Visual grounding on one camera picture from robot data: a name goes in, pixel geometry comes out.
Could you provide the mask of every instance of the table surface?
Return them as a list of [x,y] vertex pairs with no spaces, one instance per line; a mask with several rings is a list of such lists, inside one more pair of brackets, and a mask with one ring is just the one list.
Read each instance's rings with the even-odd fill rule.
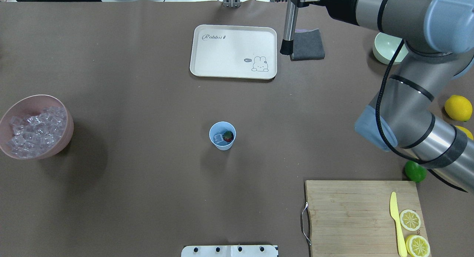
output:
[[[280,41],[285,12],[254,1],[0,4],[0,112],[49,94],[75,124],[56,156],[0,154],[0,255],[179,256],[241,243],[308,256],[305,180],[406,179],[405,160],[354,132],[385,69],[371,53],[376,31],[307,7],[297,28],[320,28],[325,59],[279,55],[271,81],[190,73],[196,26],[269,26]],[[449,121],[447,97],[474,100],[473,73],[432,112]],[[229,151],[209,141],[218,121],[238,132]],[[472,195],[430,175],[418,193],[433,256],[473,256]]]

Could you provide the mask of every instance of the cutting board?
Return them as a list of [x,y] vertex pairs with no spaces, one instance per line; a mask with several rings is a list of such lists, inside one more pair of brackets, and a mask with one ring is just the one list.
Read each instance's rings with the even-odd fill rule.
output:
[[421,218],[419,230],[402,228],[404,238],[418,234],[430,241],[412,181],[307,180],[305,189],[311,256],[397,257],[395,221],[390,217],[393,191],[397,193],[399,213],[411,209]]

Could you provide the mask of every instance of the yellow lemon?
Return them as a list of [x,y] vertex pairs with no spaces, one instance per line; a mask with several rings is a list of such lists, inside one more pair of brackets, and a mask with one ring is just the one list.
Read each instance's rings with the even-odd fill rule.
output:
[[401,226],[409,231],[416,231],[421,226],[420,216],[413,210],[403,210],[400,213],[400,222]]
[[473,134],[472,134],[469,130],[467,130],[467,128],[465,128],[465,127],[460,127],[460,126],[455,126],[455,127],[457,127],[458,129],[461,129],[464,133],[467,134],[467,137],[469,137],[470,139],[474,140]]
[[428,257],[430,255],[430,244],[428,240],[420,235],[407,237],[407,252],[413,257]]
[[471,102],[463,96],[452,95],[445,102],[447,115],[454,120],[466,122],[473,114]]

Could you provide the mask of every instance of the yellow knife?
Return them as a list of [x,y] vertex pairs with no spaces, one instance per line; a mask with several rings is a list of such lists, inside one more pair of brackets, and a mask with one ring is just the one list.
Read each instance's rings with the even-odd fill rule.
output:
[[403,233],[401,232],[400,216],[398,215],[397,194],[395,192],[392,192],[390,196],[390,216],[395,220],[395,226],[397,228],[398,255],[401,257],[407,257],[407,247],[405,246],[405,239],[403,238]]

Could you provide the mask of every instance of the light green bowl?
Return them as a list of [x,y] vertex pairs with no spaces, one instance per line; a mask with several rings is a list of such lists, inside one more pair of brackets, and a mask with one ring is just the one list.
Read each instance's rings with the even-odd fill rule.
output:
[[[401,38],[390,36],[385,33],[377,34],[374,40],[374,45],[372,46],[374,56],[377,58],[377,60],[379,60],[379,62],[388,64],[395,54],[400,41]],[[407,54],[408,50],[405,45],[403,45],[403,48],[401,48],[400,53],[398,53],[398,56],[393,64],[401,63]]]

